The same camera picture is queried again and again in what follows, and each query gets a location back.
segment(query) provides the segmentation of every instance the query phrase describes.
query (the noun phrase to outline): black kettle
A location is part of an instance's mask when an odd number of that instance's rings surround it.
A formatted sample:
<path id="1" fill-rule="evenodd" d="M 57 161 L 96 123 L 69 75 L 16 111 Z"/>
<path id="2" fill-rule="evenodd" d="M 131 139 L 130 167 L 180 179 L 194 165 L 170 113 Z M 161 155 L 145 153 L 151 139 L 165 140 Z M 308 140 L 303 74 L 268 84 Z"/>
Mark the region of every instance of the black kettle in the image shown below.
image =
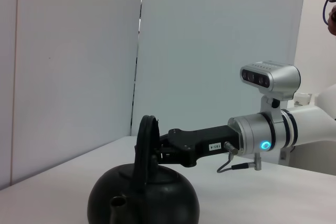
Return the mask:
<path id="1" fill-rule="evenodd" d="M 115 167 L 96 182 L 88 202 L 90 224 L 198 224 L 199 203 L 190 182 L 160 166 L 157 120 L 144 116 L 135 162 Z"/>

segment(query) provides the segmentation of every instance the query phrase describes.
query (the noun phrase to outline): kettle spout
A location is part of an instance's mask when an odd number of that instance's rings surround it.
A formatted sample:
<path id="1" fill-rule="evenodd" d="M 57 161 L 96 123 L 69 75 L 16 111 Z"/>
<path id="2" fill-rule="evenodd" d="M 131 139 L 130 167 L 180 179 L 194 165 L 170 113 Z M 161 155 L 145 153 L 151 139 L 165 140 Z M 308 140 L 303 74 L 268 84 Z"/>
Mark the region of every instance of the kettle spout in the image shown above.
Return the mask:
<path id="1" fill-rule="evenodd" d="M 127 204 L 127 199 L 122 196 L 114 197 L 110 201 L 110 224 L 137 224 Z"/>

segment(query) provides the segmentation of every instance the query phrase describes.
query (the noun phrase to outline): blue led light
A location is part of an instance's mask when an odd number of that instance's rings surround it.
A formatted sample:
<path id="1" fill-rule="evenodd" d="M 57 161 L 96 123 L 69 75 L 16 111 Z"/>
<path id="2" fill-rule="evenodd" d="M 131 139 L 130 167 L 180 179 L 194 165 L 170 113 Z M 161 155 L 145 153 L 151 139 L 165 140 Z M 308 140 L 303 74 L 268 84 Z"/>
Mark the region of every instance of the blue led light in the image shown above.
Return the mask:
<path id="1" fill-rule="evenodd" d="M 267 150 L 271 147 L 271 143 L 269 141 L 264 141 L 261 143 L 260 147 L 263 149 L 263 150 Z"/>

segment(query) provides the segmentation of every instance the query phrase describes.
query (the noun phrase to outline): camera lens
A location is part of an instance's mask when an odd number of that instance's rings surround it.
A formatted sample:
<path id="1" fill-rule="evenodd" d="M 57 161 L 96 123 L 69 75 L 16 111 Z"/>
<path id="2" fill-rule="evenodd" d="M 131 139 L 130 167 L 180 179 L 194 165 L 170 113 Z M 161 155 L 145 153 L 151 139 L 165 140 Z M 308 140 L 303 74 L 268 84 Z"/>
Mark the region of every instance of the camera lens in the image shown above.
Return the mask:
<path id="1" fill-rule="evenodd" d="M 269 87 L 269 79 L 268 79 L 268 77 L 265 78 L 264 87 L 266 87 L 266 88 Z"/>
<path id="2" fill-rule="evenodd" d="M 242 77 L 244 80 L 247 80 L 247 71 L 243 70 L 243 72 L 241 73 Z"/>
<path id="3" fill-rule="evenodd" d="M 259 85 L 263 85 L 264 84 L 264 78 L 262 76 L 260 76 L 258 78 L 258 83 L 259 83 Z"/>
<path id="4" fill-rule="evenodd" d="M 253 73 L 248 73 L 247 74 L 247 80 L 249 81 L 249 82 L 254 82 L 254 74 Z"/>

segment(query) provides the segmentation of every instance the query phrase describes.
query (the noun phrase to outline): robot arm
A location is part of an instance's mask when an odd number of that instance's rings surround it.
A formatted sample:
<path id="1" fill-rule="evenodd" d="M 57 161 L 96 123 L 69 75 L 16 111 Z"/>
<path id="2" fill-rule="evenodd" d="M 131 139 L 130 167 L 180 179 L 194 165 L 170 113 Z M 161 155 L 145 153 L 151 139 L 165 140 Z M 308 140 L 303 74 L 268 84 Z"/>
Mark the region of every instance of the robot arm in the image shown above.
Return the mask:
<path id="1" fill-rule="evenodd" d="M 258 62 L 243 67 L 240 76 L 244 83 L 264 94 L 260 112 L 231 118 L 225 126 L 190 132 L 170 130 L 160 137 L 160 149 L 156 150 L 159 164 L 192 167 L 201 157 L 229 152 L 229 161 L 235 155 L 255 154 L 253 163 L 236 168 L 260 170 L 261 152 L 336 140 L 336 121 L 318 106 L 280 108 L 280 102 L 291 100 L 300 87 L 296 67 Z"/>

